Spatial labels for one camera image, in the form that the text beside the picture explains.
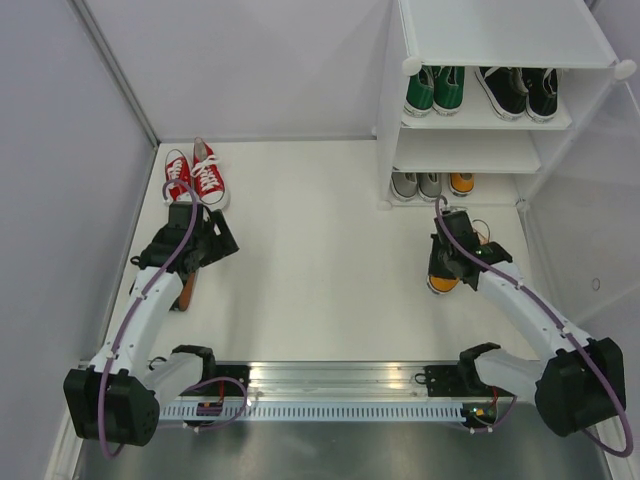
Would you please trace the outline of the red sneaker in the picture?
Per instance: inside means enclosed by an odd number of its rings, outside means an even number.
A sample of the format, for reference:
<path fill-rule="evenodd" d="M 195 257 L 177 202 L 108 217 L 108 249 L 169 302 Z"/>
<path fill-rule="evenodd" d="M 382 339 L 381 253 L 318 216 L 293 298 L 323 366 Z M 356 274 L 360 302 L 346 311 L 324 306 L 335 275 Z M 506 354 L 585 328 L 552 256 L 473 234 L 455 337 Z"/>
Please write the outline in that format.
<path fill-rule="evenodd" d="M 172 202 L 190 202 L 192 188 L 191 166 L 187 156 L 179 149 L 170 150 L 165 157 L 167 195 Z"/>
<path fill-rule="evenodd" d="M 194 139 L 193 162 L 191 174 L 200 201 L 212 210 L 224 210 L 230 193 L 218 167 L 218 157 L 200 137 Z"/>

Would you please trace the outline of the orange sneaker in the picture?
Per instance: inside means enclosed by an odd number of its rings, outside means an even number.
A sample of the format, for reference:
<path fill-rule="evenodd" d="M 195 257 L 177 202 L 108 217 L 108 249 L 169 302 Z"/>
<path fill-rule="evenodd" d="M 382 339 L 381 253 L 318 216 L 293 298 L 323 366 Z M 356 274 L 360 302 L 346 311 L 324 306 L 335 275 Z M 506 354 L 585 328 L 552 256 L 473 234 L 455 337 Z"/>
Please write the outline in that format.
<path fill-rule="evenodd" d="M 475 186 L 473 173 L 451 173 L 449 175 L 450 191 L 457 197 L 467 197 Z"/>
<path fill-rule="evenodd" d="M 426 283 L 429 290 L 434 295 L 446 295 L 451 293 L 459 284 L 458 278 L 443 278 L 432 274 L 426 277 Z"/>

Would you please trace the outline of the grey sneaker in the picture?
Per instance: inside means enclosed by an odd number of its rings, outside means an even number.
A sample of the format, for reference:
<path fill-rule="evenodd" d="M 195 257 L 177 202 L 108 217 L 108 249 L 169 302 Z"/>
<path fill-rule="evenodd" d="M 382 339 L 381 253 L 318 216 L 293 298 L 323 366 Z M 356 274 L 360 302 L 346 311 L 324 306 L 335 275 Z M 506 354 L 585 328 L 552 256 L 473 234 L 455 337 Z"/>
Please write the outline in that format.
<path fill-rule="evenodd" d="M 434 202 L 442 194 L 440 173 L 420 173 L 417 181 L 418 194 L 425 202 Z"/>
<path fill-rule="evenodd" d="M 391 190 L 401 202 L 408 202 L 417 195 L 418 182 L 415 173 L 393 172 L 391 175 Z"/>

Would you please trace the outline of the green sneaker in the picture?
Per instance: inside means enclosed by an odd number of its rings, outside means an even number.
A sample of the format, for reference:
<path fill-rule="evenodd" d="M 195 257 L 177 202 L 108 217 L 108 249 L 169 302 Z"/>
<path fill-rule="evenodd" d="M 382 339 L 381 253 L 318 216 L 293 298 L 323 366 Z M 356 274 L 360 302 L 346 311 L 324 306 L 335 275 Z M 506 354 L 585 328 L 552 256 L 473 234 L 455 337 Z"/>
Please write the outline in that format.
<path fill-rule="evenodd" d="M 434 109 L 439 115 L 455 115 L 463 102 L 465 68 L 461 66 L 433 67 Z"/>
<path fill-rule="evenodd" d="M 424 118 L 434 103 L 434 76 L 430 66 L 423 65 L 410 77 L 405 98 L 404 111 L 415 118 Z"/>

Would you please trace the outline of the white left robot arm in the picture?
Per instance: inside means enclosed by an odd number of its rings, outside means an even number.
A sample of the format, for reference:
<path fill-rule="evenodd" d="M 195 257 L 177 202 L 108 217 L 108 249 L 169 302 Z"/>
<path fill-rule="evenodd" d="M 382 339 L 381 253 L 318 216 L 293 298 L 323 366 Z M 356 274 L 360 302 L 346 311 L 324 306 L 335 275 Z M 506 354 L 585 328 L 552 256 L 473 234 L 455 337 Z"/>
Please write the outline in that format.
<path fill-rule="evenodd" d="M 139 271 L 124 318 L 88 366 L 66 375 L 63 391 L 76 435 L 103 445 L 144 446 L 163 407 L 190 389 L 218 384 L 211 348 L 179 345 L 153 367 L 150 354 L 170 311 L 187 308 L 199 269 L 238 251 L 220 210 L 176 203 L 167 223 L 132 263 Z"/>

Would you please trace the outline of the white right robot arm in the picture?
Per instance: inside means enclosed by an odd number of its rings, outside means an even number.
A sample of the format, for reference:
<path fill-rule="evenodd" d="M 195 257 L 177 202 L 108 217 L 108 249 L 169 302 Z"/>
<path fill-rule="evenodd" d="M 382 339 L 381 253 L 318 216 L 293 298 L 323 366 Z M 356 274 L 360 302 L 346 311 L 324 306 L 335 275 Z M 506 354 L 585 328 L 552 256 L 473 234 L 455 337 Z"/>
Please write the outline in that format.
<path fill-rule="evenodd" d="M 528 342 L 525 360 L 496 343 L 459 355 L 459 388 L 478 395 L 489 387 L 533 404 L 544 424 L 566 437 L 626 412 L 624 360 L 610 338 L 597 340 L 527 286 L 512 256 L 481 242 L 463 210 L 437 210 L 428 275 L 470 287 L 496 306 Z"/>

